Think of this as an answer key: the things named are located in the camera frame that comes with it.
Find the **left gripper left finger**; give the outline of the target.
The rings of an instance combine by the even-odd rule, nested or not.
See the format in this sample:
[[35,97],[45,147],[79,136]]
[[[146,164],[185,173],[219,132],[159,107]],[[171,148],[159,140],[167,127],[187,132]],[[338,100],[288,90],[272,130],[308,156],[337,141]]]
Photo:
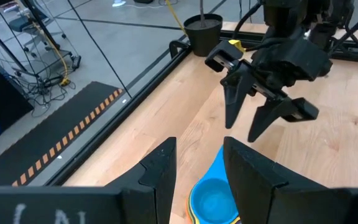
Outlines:
[[104,187],[0,187],[0,224],[169,224],[177,140]]

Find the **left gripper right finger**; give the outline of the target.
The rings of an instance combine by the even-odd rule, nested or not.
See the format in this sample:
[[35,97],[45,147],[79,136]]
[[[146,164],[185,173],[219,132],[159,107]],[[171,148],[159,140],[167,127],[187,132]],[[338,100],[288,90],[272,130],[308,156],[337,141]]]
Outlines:
[[358,224],[358,188],[327,188],[233,137],[223,149],[242,224]]

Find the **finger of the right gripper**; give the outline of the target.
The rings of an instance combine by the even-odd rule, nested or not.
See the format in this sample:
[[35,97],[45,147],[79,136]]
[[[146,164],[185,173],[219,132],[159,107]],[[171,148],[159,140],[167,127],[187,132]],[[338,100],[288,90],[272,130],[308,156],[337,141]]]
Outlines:
[[254,142],[276,119],[292,113],[291,100],[267,100],[255,112],[247,141]]
[[229,69],[226,77],[221,80],[224,88],[226,128],[232,128],[234,125],[245,97],[254,83],[252,67],[243,63]]

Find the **teal measuring cup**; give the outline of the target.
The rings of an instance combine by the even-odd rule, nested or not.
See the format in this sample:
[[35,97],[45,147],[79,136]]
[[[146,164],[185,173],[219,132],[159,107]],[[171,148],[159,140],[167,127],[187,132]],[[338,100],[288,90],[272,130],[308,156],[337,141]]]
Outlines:
[[226,177],[223,149],[218,151],[208,171],[193,187],[191,205],[200,224],[241,222]]

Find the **orange measuring cup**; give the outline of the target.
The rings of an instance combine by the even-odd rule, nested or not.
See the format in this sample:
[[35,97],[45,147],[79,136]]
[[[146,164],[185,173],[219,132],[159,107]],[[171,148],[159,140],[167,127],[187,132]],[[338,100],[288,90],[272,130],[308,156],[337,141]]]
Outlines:
[[195,224],[193,212],[191,211],[190,199],[186,200],[186,220],[187,224]]

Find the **green plant in black pot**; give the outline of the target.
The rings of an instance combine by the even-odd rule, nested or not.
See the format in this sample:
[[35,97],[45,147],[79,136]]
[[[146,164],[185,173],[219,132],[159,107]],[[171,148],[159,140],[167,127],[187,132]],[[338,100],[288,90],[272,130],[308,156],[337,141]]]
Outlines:
[[199,1],[200,13],[184,22],[184,30],[193,53],[206,57],[219,44],[223,18],[218,14],[204,12],[204,0]]

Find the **large black hazard-striped mat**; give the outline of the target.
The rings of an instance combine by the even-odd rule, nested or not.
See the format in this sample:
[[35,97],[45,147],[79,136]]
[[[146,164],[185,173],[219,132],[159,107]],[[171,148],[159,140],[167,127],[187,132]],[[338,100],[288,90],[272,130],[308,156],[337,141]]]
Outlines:
[[0,186],[28,185],[125,92],[86,85],[0,155]]

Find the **grey office chair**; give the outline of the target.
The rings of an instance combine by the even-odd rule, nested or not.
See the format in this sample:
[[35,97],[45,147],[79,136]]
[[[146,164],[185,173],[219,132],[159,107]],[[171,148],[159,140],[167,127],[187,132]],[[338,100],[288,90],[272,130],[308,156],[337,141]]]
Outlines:
[[[51,24],[54,19],[52,19],[50,16],[46,16],[43,13],[39,14],[40,18],[42,19],[42,22],[45,26]],[[41,34],[41,31],[36,28],[35,25],[33,25],[33,22],[29,20],[29,18],[23,14],[21,14],[20,17],[17,19],[12,20],[8,23],[9,27],[15,31],[15,32],[21,32],[21,33],[27,33],[32,36],[32,40],[26,42],[23,44],[23,50],[26,53],[30,53],[30,55],[33,58],[36,58],[36,53],[33,52],[33,50],[42,42],[45,45],[45,49],[47,50],[48,42],[46,40],[46,37]],[[64,32],[51,32],[51,36],[61,35],[63,39],[66,39],[67,36]]]

